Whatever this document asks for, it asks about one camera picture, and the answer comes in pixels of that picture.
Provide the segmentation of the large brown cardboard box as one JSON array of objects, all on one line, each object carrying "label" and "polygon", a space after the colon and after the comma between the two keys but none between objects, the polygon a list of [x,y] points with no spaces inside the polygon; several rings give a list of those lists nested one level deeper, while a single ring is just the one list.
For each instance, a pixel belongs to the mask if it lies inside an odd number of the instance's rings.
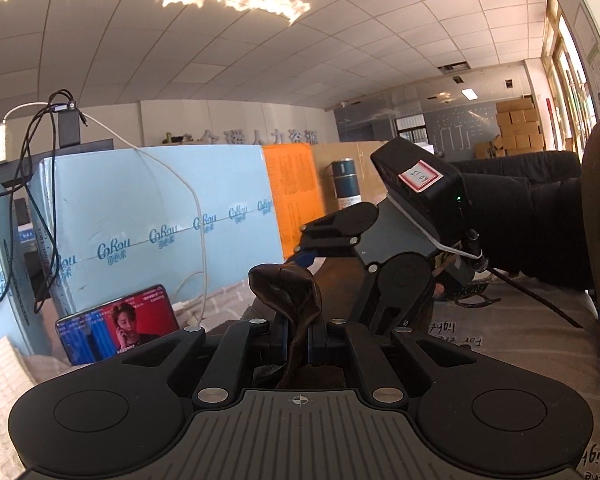
[{"label": "large brown cardboard box", "polygon": [[370,155],[384,144],[386,141],[342,142],[312,146],[317,180],[321,185],[323,204],[328,214],[338,209],[332,168],[330,168],[332,162],[336,160],[350,158],[354,161],[363,202],[377,205],[386,198],[387,190],[384,182],[370,160]]}]

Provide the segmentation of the dark blue thermos bottle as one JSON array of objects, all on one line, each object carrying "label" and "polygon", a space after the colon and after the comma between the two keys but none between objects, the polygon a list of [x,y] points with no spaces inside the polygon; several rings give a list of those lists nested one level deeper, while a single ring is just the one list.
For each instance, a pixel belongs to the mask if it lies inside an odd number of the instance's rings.
[{"label": "dark blue thermos bottle", "polygon": [[358,174],[352,158],[333,160],[328,167],[334,185],[336,202],[344,209],[362,202]]}]

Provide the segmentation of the black leather sofa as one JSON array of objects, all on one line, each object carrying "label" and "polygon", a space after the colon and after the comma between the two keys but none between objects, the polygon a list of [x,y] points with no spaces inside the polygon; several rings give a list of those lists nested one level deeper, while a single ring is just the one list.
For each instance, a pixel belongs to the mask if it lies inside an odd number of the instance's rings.
[{"label": "black leather sofa", "polygon": [[457,162],[471,227],[498,270],[583,292],[594,287],[581,163],[566,151]]}]

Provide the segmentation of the orange printed board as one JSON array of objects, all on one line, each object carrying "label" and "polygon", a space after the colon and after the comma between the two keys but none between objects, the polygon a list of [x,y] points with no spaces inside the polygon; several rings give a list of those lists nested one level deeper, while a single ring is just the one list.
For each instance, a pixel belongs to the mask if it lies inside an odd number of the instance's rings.
[{"label": "orange printed board", "polygon": [[325,214],[321,185],[309,144],[271,144],[263,148],[283,256],[300,242],[300,228]]}]

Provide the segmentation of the smartphone showing video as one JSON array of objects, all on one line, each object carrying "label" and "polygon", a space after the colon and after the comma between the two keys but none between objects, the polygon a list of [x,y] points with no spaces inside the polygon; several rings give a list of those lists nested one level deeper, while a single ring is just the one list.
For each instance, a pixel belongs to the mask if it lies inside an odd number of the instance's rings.
[{"label": "smartphone showing video", "polygon": [[155,285],[60,318],[59,341],[72,365],[99,362],[178,330],[166,290]]}]

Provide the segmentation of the stacked cardboard boxes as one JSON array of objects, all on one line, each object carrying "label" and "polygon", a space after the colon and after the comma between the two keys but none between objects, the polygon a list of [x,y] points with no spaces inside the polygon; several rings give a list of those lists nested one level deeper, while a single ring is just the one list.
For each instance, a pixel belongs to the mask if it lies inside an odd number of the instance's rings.
[{"label": "stacked cardboard boxes", "polygon": [[495,103],[498,134],[475,146],[475,158],[500,158],[545,150],[540,116],[528,96]]}]

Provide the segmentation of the light blue foam board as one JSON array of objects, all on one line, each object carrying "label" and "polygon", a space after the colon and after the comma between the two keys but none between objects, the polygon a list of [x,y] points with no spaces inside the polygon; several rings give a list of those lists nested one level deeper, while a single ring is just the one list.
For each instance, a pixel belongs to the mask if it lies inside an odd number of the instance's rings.
[{"label": "light blue foam board", "polygon": [[197,271],[196,292],[214,292],[284,258],[260,146],[46,158],[30,190],[38,249],[64,313],[154,285],[171,298]]},{"label": "light blue foam board", "polygon": [[21,248],[15,208],[0,185],[0,339],[7,338],[25,356],[52,353]]}]

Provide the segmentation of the white waffle blanket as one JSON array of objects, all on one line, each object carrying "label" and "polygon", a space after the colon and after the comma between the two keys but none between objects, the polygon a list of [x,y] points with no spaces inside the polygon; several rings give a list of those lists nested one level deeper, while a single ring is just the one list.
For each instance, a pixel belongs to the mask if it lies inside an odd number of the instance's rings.
[{"label": "white waffle blanket", "polygon": [[15,479],[24,471],[7,427],[15,402],[34,386],[70,370],[53,356],[23,356],[6,337],[0,339],[0,480]]}]

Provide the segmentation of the black power adapter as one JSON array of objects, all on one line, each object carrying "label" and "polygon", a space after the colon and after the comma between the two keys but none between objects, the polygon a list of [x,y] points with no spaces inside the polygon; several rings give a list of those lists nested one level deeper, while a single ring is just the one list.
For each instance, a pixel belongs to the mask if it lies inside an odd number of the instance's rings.
[{"label": "black power adapter", "polygon": [[72,148],[81,144],[82,115],[75,102],[59,104],[57,114],[58,142],[61,148]]}]

